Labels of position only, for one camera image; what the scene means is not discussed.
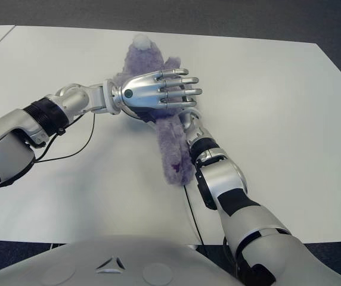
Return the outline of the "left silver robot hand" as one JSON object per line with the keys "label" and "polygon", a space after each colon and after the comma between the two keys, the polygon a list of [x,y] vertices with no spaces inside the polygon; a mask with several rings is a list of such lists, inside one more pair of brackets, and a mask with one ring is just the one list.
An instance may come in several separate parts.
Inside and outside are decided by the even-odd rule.
{"label": "left silver robot hand", "polygon": [[197,102],[192,96],[203,91],[192,88],[199,79],[187,75],[187,69],[167,69],[132,77],[112,92],[113,102],[136,116],[151,110],[194,107]]}

